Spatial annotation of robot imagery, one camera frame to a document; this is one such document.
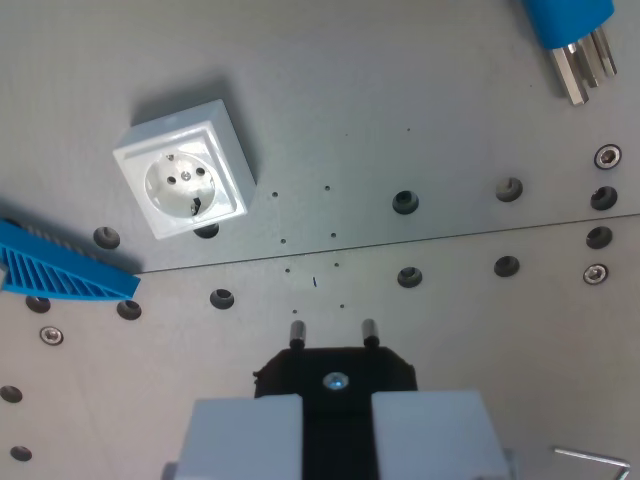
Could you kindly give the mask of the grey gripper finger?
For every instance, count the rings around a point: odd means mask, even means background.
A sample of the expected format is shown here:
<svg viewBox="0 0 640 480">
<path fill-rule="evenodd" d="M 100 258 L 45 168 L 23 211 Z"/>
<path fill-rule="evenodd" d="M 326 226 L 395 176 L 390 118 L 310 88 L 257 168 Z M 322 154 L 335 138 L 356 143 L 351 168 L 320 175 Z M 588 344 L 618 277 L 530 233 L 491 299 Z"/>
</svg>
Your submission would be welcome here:
<svg viewBox="0 0 640 480">
<path fill-rule="evenodd" d="M 511 468 L 477 391 L 372 395 L 381 479 L 510 479 Z"/>
<path fill-rule="evenodd" d="M 195 402 L 164 479 L 300 479 L 303 400 L 296 394 Z"/>
</svg>

